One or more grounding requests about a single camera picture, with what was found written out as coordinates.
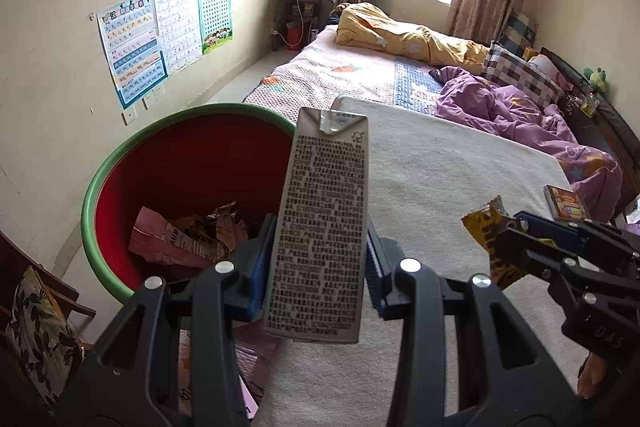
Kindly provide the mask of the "person right hand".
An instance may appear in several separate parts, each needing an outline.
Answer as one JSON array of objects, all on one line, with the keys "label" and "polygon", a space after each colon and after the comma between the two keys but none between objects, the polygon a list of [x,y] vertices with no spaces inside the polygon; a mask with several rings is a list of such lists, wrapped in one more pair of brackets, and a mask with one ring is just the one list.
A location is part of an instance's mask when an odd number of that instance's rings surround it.
[{"label": "person right hand", "polygon": [[592,399],[600,391],[610,369],[607,361],[590,353],[578,374],[577,394],[582,399]]}]

